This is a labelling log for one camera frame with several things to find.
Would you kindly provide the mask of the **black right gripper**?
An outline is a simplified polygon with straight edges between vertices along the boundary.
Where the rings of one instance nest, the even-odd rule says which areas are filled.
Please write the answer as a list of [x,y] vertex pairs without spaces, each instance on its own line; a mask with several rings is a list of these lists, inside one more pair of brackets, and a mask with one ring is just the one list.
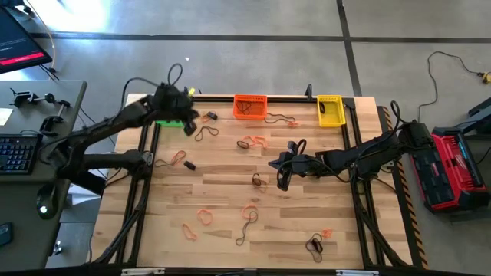
[[324,163],[315,158],[305,154],[295,156],[294,153],[289,151],[281,152],[279,158],[268,162],[268,165],[274,169],[281,169],[284,164],[286,169],[289,169],[292,174],[305,176],[317,176],[320,177],[325,173]]

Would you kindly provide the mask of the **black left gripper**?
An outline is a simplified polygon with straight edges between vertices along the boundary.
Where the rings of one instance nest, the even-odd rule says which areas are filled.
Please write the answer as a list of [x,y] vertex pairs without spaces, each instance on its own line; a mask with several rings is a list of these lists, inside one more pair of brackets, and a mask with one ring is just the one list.
[[193,101],[187,93],[179,91],[175,86],[161,83],[153,95],[155,120],[183,121],[184,133],[192,136],[196,131],[193,121],[199,113],[193,109]]

